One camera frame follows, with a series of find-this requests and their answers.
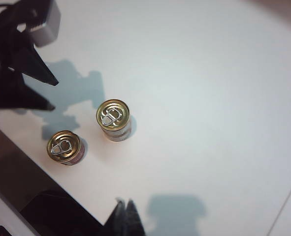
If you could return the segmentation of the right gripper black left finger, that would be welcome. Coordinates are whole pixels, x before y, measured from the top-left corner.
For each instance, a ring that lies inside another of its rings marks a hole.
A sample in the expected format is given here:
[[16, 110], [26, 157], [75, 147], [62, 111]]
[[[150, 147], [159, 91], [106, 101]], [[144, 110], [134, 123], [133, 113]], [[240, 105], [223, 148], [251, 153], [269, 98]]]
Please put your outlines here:
[[126, 233], [126, 208], [123, 199], [116, 199], [117, 204], [106, 220], [103, 228], [103, 236], [124, 236]]

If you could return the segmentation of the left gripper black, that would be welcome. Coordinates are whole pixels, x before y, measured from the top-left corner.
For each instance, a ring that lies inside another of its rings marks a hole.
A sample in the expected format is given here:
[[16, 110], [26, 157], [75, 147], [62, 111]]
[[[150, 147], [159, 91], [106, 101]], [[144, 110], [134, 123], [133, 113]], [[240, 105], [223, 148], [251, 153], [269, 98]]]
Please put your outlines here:
[[0, 13], [0, 109], [52, 111], [55, 106], [25, 84], [23, 75], [56, 86], [59, 81], [44, 63], [20, 24], [34, 21], [31, 9], [5, 9]]

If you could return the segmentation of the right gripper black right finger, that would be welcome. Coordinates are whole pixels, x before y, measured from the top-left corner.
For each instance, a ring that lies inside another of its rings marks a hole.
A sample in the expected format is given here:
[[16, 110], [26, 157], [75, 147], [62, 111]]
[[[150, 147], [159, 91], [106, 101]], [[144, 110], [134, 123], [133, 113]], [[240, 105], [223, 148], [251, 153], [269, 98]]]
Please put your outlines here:
[[126, 235], [146, 236], [141, 218], [133, 200], [129, 200], [126, 208]]

